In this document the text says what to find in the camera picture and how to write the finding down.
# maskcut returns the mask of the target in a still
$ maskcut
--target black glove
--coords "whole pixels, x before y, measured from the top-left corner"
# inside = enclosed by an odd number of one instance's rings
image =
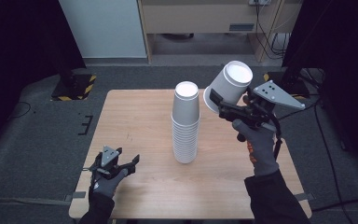
[[[99,172],[95,175],[95,185],[94,185],[94,193],[101,193],[109,198],[113,198],[115,195],[116,188],[120,181],[124,179],[124,177],[128,174],[127,169],[123,169],[118,173],[118,175],[115,178],[112,179],[106,179],[103,178],[103,176],[100,175]]]
[[[255,168],[255,176],[270,175],[279,169],[273,153],[273,131],[265,128],[252,130],[240,119],[235,119],[232,122],[232,127],[245,136],[247,140],[250,160]]]

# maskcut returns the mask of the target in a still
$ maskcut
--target gray glove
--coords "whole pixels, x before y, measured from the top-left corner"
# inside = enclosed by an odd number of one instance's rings
[[[240,119],[235,119],[232,127],[246,138],[255,176],[270,175],[279,169],[273,154],[274,132],[265,128],[252,130]]]
[[[101,193],[109,198],[113,198],[118,184],[127,176],[128,172],[127,169],[121,170],[120,173],[112,179],[105,179],[97,172],[95,175],[94,193]]]

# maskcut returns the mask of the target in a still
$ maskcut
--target black curtain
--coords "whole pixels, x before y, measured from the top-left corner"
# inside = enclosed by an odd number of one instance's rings
[[[358,152],[358,2],[305,0],[282,66],[322,68],[326,110],[343,146]]]
[[[0,0],[0,130],[25,86],[59,74],[47,49],[66,69],[86,67],[57,0]]]

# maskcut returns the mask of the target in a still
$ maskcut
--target sleeve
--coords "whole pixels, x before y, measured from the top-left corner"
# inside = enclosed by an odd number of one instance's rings
[[[257,224],[310,223],[296,197],[286,187],[281,171],[245,179]]]
[[[112,214],[115,202],[100,193],[93,193],[89,200],[89,211],[80,219],[79,224],[106,224]]]

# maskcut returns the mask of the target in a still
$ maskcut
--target power strip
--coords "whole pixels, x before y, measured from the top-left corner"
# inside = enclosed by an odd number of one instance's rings
[[[271,0],[249,0],[250,6],[260,5],[260,6],[268,6],[271,4]]]

